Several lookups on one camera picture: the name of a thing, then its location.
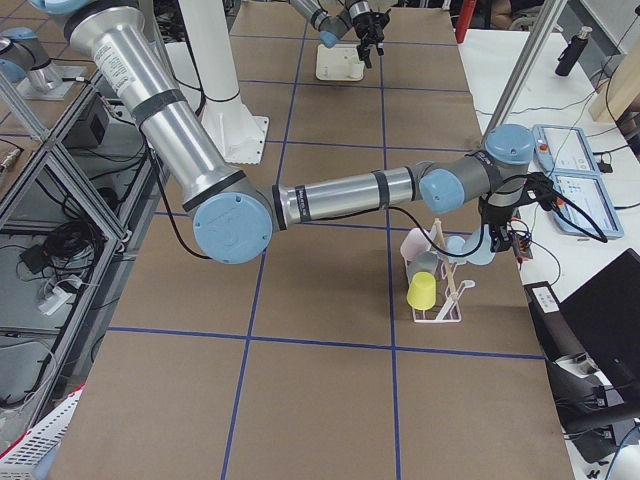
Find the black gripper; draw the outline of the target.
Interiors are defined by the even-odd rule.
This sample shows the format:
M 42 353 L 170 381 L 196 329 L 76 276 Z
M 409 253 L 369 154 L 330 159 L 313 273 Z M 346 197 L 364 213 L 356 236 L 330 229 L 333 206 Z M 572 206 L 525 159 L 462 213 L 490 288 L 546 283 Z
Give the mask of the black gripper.
M 517 206 L 495 206 L 489 202 L 487 196 L 481 196 L 478 208 L 482 224 L 489 226 L 491 251 L 498 253 L 509 250 L 512 247 L 512 234 L 508 224 L 516 213 Z
M 372 10 L 365 0 L 352 2 L 352 26 L 361 42 L 357 46 L 357 53 L 366 69 L 372 67 L 371 45 L 375 45 L 379 56 L 384 55 L 384 28 L 387 24 L 388 12 Z

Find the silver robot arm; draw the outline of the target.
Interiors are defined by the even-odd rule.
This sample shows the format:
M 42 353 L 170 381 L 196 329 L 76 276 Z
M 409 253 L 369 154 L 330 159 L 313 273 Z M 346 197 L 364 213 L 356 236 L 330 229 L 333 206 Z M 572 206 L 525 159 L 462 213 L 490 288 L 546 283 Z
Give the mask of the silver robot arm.
M 261 254 L 272 235 L 293 224 L 396 209 L 421 200 L 436 214 L 477 201 L 479 237 L 462 252 L 510 247 L 507 226 L 530 200 L 527 170 L 532 132 L 504 124 L 479 150 L 450 163 L 413 166 L 285 188 L 256 188 L 244 166 L 258 162 L 268 119 L 243 103 L 224 8 L 218 1 L 184 1 L 180 10 L 203 75 L 204 105 L 195 113 L 171 72 L 143 33 L 135 1 L 40 1 L 37 8 L 63 28 L 66 40 L 89 57 L 117 94 L 138 130 L 168 166 L 183 191 L 200 249 L 225 264 Z
M 359 60 L 371 68 L 370 54 L 375 49 L 384 55 L 384 29 L 390 22 L 389 10 L 374 11 L 365 0 L 344 1 L 342 10 L 332 16 L 318 1 L 292 0 L 289 4 L 316 30 L 326 48 L 333 48 L 351 30 L 360 44 L 356 47 Z

